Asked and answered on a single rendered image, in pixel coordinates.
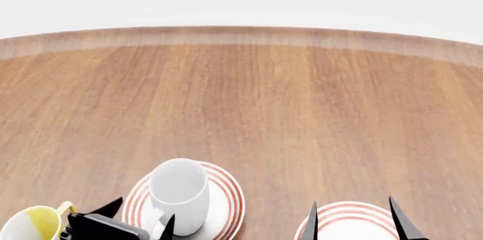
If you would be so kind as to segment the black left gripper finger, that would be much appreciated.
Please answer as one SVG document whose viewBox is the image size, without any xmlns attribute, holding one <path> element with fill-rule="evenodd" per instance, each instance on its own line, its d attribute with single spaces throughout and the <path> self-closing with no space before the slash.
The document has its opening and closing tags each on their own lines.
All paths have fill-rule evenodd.
<svg viewBox="0 0 483 240">
<path fill-rule="evenodd" d="M 172 214 L 158 240 L 173 240 L 175 214 Z"/>
<path fill-rule="evenodd" d="M 91 212 L 88 212 L 87 214 L 100 214 L 101 216 L 108 217 L 108 218 L 113 218 L 116 216 L 118 210 L 123 204 L 123 198 L 119 197 L 115 199 L 114 201 L 111 201 L 110 203 L 107 203 L 106 205 L 103 205 L 102 207 L 92 210 Z"/>
</svg>

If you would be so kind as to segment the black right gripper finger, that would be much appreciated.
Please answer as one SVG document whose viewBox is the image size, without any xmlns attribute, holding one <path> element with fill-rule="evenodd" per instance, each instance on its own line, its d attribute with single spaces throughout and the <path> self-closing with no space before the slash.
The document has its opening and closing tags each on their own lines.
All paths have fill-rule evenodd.
<svg viewBox="0 0 483 240">
<path fill-rule="evenodd" d="M 389 197 L 389 207 L 399 240 L 425 240 L 422 232 L 408 219 L 395 199 Z"/>
<path fill-rule="evenodd" d="M 302 233 L 302 240 L 318 240 L 318 207 L 316 202 L 312 204 L 306 227 Z"/>
</svg>

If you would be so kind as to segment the white ceramic mug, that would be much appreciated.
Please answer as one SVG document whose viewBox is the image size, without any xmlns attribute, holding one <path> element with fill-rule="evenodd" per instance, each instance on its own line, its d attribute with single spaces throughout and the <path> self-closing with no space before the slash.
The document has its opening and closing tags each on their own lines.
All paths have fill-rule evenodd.
<svg viewBox="0 0 483 240">
<path fill-rule="evenodd" d="M 168 225 L 175 218 L 174 235 L 197 232 L 205 223 L 210 204 L 208 176 L 196 161 L 174 158 L 156 167 L 148 179 L 153 210 L 143 228 L 157 239 L 155 225 Z"/>
</svg>

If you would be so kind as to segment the white plate with red rings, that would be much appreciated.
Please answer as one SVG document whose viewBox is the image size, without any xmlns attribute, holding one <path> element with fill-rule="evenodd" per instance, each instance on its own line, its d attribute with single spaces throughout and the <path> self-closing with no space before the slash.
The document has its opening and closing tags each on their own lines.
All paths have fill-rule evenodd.
<svg viewBox="0 0 483 240">
<path fill-rule="evenodd" d="M 309 240 L 306 228 L 315 228 L 317 240 L 399 240 L 391 213 L 376 205 L 341 201 L 319 207 L 312 204 L 310 213 L 317 213 L 317 225 L 306 217 L 299 225 L 294 240 Z"/>
<path fill-rule="evenodd" d="M 210 162 L 199 162 L 208 174 L 210 207 L 204 226 L 193 235 L 174 240 L 234 240 L 245 217 L 245 197 L 237 180 L 225 169 Z M 122 208 L 122 222 L 143 226 L 153 210 L 144 176 L 132 188 Z"/>
</svg>

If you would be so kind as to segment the yellow and white mug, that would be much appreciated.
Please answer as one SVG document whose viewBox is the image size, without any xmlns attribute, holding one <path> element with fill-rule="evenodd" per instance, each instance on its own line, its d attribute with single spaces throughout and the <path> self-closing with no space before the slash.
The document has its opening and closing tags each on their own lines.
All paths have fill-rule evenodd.
<svg viewBox="0 0 483 240">
<path fill-rule="evenodd" d="M 62 216 L 77 212 L 70 201 L 57 208 L 36 205 L 17 212 L 0 230 L 0 240 L 60 240 L 65 229 Z"/>
</svg>

